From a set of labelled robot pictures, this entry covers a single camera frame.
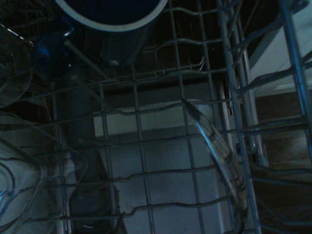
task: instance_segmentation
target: metal wire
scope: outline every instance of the metal wire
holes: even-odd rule
[[[244,38],[243,35],[243,29],[240,24],[239,19],[239,12],[242,5],[242,0],[233,0],[233,1],[226,1],[223,4],[222,0],[216,0],[217,3],[217,9],[202,9],[201,7],[201,1],[197,0],[197,11],[191,11],[187,8],[183,7],[173,7],[172,1],[169,0],[169,7],[166,8],[163,13],[170,15],[170,21],[172,26],[172,32],[173,32],[173,39],[167,40],[166,42],[162,44],[154,44],[153,46],[148,46],[145,48],[144,54],[148,53],[154,53],[155,58],[157,60],[157,53],[161,51],[162,49],[166,47],[171,47],[174,49],[175,52],[175,61],[176,66],[166,68],[166,69],[155,69],[147,72],[138,72],[135,71],[135,66],[132,65],[131,72],[129,74],[121,74],[121,75],[115,75],[115,76],[108,76],[106,73],[104,73],[96,64],[94,64],[88,57],[86,57],[81,51],[77,50],[75,47],[72,46],[70,42],[65,42],[66,45],[71,48],[76,54],[78,54],[85,62],[87,62],[93,69],[95,69],[99,74],[102,75],[104,79],[91,81],[89,83],[79,83],[77,86],[72,86],[68,88],[62,88],[58,90],[52,90],[51,92],[43,93],[34,95],[32,97],[25,97],[21,100],[31,100],[35,98],[42,98],[42,97],[48,97],[52,96],[53,102],[55,102],[55,94],[60,94],[64,92],[68,92],[74,89],[84,88],[90,92],[90,94],[95,97],[101,104],[100,112],[95,113],[92,115],[85,115],[81,117],[76,118],[69,118],[64,120],[57,120],[57,116],[55,116],[54,121],[51,123],[41,124],[37,127],[47,127],[47,126],[56,126],[56,129],[58,129],[58,126],[60,124],[64,123],[70,123],[73,121],[78,121],[82,119],[88,119],[88,118],[95,118],[95,117],[101,117],[102,118],[102,125],[103,125],[103,134],[104,134],[104,141],[106,142],[102,146],[97,146],[89,149],[80,149],[78,150],[81,153],[88,152],[88,151],[98,151],[98,150],[105,150],[106,152],[106,158],[107,158],[107,168],[108,168],[108,176],[109,179],[107,181],[97,181],[97,182],[88,182],[88,183],[82,183],[80,186],[86,186],[86,185],[92,185],[94,186],[94,189],[110,186],[111,191],[111,197],[112,199],[112,215],[104,215],[104,216],[81,216],[81,217],[67,217],[63,216],[60,218],[60,220],[104,220],[104,219],[110,219],[113,220],[114,226],[115,226],[115,233],[118,232],[118,229],[120,228],[121,222],[123,219],[130,218],[135,215],[135,213],[139,210],[146,210],[148,212],[149,217],[149,223],[150,223],[150,231],[151,233],[156,233],[157,230],[155,230],[155,224],[153,219],[153,209],[155,208],[167,208],[172,206],[179,206],[184,208],[194,208],[197,209],[198,213],[198,221],[200,225],[200,231],[202,234],[205,233],[205,227],[204,227],[204,221],[203,221],[203,215],[202,215],[202,207],[210,206],[213,204],[216,204],[221,201],[226,201],[226,197],[218,198],[211,202],[201,203],[200,197],[199,197],[199,190],[198,190],[198,182],[196,173],[200,171],[206,171],[211,170],[215,168],[214,166],[208,166],[203,168],[196,168],[194,163],[194,156],[193,156],[193,149],[192,149],[192,138],[200,137],[200,134],[191,134],[190,126],[188,122],[188,116],[186,114],[186,110],[183,107],[183,115],[184,115],[184,127],[186,134],[184,136],[176,136],[176,137],[170,137],[170,138],[162,138],[162,139],[153,139],[153,140],[144,140],[142,137],[142,126],[141,126],[141,118],[140,115],[147,114],[147,113],[156,113],[164,110],[169,110],[171,108],[179,107],[181,106],[181,103],[175,103],[171,104],[162,108],[156,108],[156,109],[149,109],[149,110],[141,110],[139,101],[138,101],[138,90],[137,88],[139,86],[145,86],[145,85],[151,85],[155,84],[160,81],[165,81],[169,78],[177,78],[179,82],[179,90],[182,98],[185,98],[184,93],[184,76],[201,76],[201,77],[207,77],[207,83],[209,85],[209,98],[210,101],[193,101],[192,104],[198,104],[198,105],[210,105],[213,107],[214,111],[214,118],[216,119],[218,117],[218,109],[216,108],[216,104],[224,103],[224,102],[232,102],[233,104],[233,110],[234,110],[234,116],[235,116],[235,123],[236,123],[236,129],[232,130],[226,130],[221,131],[223,134],[229,134],[229,133],[237,133],[238,140],[240,144],[242,159],[243,159],[243,169],[245,172],[245,177],[247,181],[247,187],[249,191],[249,197],[250,197],[250,203],[251,203],[251,211],[253,215],[253,222],[254,222],[254,230],[245,230],[245,233],[248,232],[255,232],[257,234],[261,233],[261,228],[275,231],[278,233],[291,233],[286,230],[279,230],[275,227],[268,226],[266,224],[260,223],[258,214],[257,214],[257,208],[256,208],[256,199],[254,194],[254,188],[251,181],[257,181],[257,182],[264,182],[264,183],[272,183],[272,184],[278,184],[278,185],[293,185],[293,186],[305,186],[305,187],[311,187],[312,184],[308,182],[301,182],[301,181],[292,181],[292,180],[284,180],[284,179],[272,179],[272,178],[261,178],[261,177],[254,177],[250,174],[250,168],[249,166],[252,166],[253,168],[257,168],[260,170],[264,170],[269,173],[273,173],[276,175],[294,175],[294,174],[311,174],[312,171],[309,168],[304,169],[294,169],[294,170],[275,170],[267,166],[255,164],[255,163],[249,163],[248,161],[248,153],[247,153],[247,146],[245,143],[245,137],[250,137],[251,145],[256,150],[258,150],[258,154],[261,155],[263,152],[262,149],[262,141],[260,138],[260,135],[262,134],[273,134],[273,133],[279,133],[284,131],[294,131],[298,129],[305,129],[306,130],[306,137],[308,140],[308,146],[309,151],[312,159],[312,101],[311,97],[308,91],[307,82],[304,77],[304,71],[303,69],[309,69],[312,67],[312,62],[307,62],[311,58],[311,52],[308,53],[305,57],[301,58],[301,55],[299,53],[297,41],[296,41],[296,35],[293,27],[293,22],[291,19],[291,14],[296,13],[300,9],[302,9],[305,6],[304,1],[292,7],[292,9],[289,9],[286,1],[279,0],[279,6],[280,6],[280,12],[281,15],[278,16],[272,23],[268,24],[264,28],[251,33],[246,38]],[[41,10],[39,9],[29,9],[27,8],[27,4],[25,5],[26,9],[20,9],[20,12],[24,12],[26,14],[26,18],[28,18],[29,13],[39,13]],[[188,14],[192,17],[197,17],[199,20],[199,26],[200,26],[200,38],[178,38],[176,33],[176,24],[178,22],[175,21],[175,13],[180,12],[183,14]],[[206,39],[206,26],[204,24],[204,18],[203,16],[207,14],[214,14],[217,13],[219,27],[221,31],[221,38],[217,39]],[[230,14],[230,22],[227,23],[226,21],[226,14]],[[32,24],[38,24],[39,22],[43,21],[44,19],[47,19],[46,16],[42,15],[40,18],[37,18],[35,20],[27,20],[23,24],[14,25],[9,28],[15,29],[15,28],[26,28],[26,35],[23,41],[21,43],[25,43],[26,41],[32,41],[38,36],[30,35],[28,26]],[[248,62],[248,56],[246,52],[246,48],[249,45],[249,43],[256,38],[260,37],[261,35],[267,33],[268,31],[274,30],[276,28],[279,28],[281,26],[284,26],[285,29],[285,35],[287,39],[287,45],[288,50],[291,58],[292,66],[291,68],[275,72],[271,74],[265,74],[261,75],[257,78],[255,78],[252,81],[251,75],[250,75],[250,68],[249,68],[249,62]],[[230,42],[230,38],[233,37],[233,44]],[[224,52],[224,58],[225,58],[225,68],[220,69],[211,69],[210,63],[209,63],[209,54],[208,54],[208,45],[212,43],[222,43],[223,46],[223,52]],[[192,64],[190,60],[188,61],[189,64],[182,65],[179,55],[179,48],[183,45],[194,45],[194,46],[200,46],[202,47],[202,54],[203,59],[196,63]],[[236,77],[235,77],[235,68],[238,70],[239,74],[239,83],[240,87],[238,87],[236,83]],[[212,81],[212,74],[216,73],[227,73],[227,79],[229,82],[229,88],[231,91],[231,98],[227,99],[221,99],[218,100],[215,95],[215,89],[214,89],[214,83]],[[279,120],[279,121],[270,121],[267,123],[258,123],[256,111],[255,111],[255,102],[254,102],[254,93],[253,89],[256,87],[259,87],[264,84],[271,83],[273,81],[279,80],[281,78],[287,77],[289,75],[294,75],[294,82],[296,84],[296,90],[298,93],[299,101],[300,101],[300,107],[301,107],[301,117],[298,118],[291,118],[287,120]],[[95,87],[99,87],[99,96],[93,91]],[[134,108],[135,111],[133,112],[124,112],[121,110],[115,110],[110,109],[109,106],[104,102],[104,88],[109,87],[115,87],[115,88],[125,88],[125,87],[131,87],[134,94]],[[247,117],[247,127],[243,127],[242,125],[242,116],[241,116],[241,110],[240,110],[240,99],[243,99],[243,105],[245,107],[245,115]],[[138,133],[138,142],[128,143],[128,144],[110,144],[109,143],[109,135],[108,135],[108,126],[107,126],[107,119],[106,117],[108,115],[114,115],[114,114],[120,114],[124,116],[136,116],[136,125],[137,125],[137,133]],[[144,152],[144,146],[148,144],[155,144],[155,143],[161,143],[161,142],[167,142],[167,141],[173,141],[173,140],[185,140],[188,146],[188,153],[190,157],[190,169],[183,169],[183,170],[166,170],[166,171],[157,171],[157,172],[148,172],[148,168],[146,167],[145,162],[145,152]],[[110,149],[113,148],[121,148],[121,147],[128,147],[128,146],[138,146],[140,148],[140,158],[141,158],[141,164],[143,168],[143,173],[140,174],[134,174],[130,175],[126,178],[122,177],[113,177],[113,170],[112,170],[112,162],[111,162],[111,156],[110,156]],[[66,153],[69,152],[67,150],[60,150],[59,152],[55,152],[50,155],[59,154],[59,153]],[[171,173],[191,173],[193,177],[193,184],[194,184],[194,191],[195,191],[195,199],[196,204],[184,204],[184,203],[162,203],[162,204],[153,204],[151,201],[151,195],[150,195],[150,188],[149,188],[149,176],[154,175],[162,175],[162,174],[171,174]],[[135,207],[130,213],[122,213],[121,215],[117,214],[117,207],[116,207],[116,201],[114,196],[114,183],[121,183],[129,181],[132,178],[136,177],[142,177],[144,180],[144,187],[145,187],[145,196],[147,205],[146,206],[138,206]],[[61,184],[55,186],[55,188],[60,187],[75,187],[77,184]],[[279,217],[274,210],[272,210],[264,201],[261,199],[257,199],[260,204],[262,204],[275,218],[277,218],[279,221],[282,221],[283,223],[287,225],[308,225],[310,226],[310,222],[296,222],[296,221],[289,221],[284,220],[281,217]],[[47,217],[47,218],[41,218],[41,219],[29,219],[27,222],[38,222],[38,221],[46,221],[50,219],[57,219],[57,217]]]

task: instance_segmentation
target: mug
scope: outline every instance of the mug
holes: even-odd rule
[[[134,63],[167,0],[56,2],[63,13],[42,34],[32,53],[35,69],[49,80],[62,78],[79,60],[73,51],[65,49],[66,39],[81,51],[84,40],[88,40],[90,58],[104,69],[121,69]]]

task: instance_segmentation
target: clear plastic container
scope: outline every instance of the clear plastic container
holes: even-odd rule
[[[0,232],[49,234],[87,161],[13,114],[0,113]]]

